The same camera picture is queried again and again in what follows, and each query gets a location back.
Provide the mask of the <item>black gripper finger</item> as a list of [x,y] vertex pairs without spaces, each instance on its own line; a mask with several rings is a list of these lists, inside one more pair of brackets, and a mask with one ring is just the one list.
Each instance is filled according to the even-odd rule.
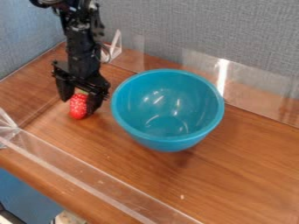
[[95,111],[100,108],[104,100],[102,93],[90,93],[87,98],[87,115],[91,116]]
[[60,99],[66,102],[75,93],[75,87],[67,80],[56,80]]

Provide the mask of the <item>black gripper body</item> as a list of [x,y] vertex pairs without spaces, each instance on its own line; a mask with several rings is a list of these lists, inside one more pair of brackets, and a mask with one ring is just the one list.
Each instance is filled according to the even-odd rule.
[[95,72],[87,78],[78,77],[70,72],[68,62],[55,60],[52,62],[52,77],[55,78],[55,81],[68,81],[75,88],[79,88],[88,94],[102,93],[104,96],[104,100],[108,98],[108,89],[111,87],[111,84],[99,72]]

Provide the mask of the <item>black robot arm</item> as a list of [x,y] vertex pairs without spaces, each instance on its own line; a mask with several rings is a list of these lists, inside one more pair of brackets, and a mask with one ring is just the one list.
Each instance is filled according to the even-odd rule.
[[55,60],[52,76],[60,99],[66,102],[75,94],[75,88],[88,93],[87,114],[92,115],[110,96],[111,84],[100,74],[100,41],[106,26],[100,20],[99,0],[30,0],[35,7],[51,8],[60,17],[66,36],[66,61]]

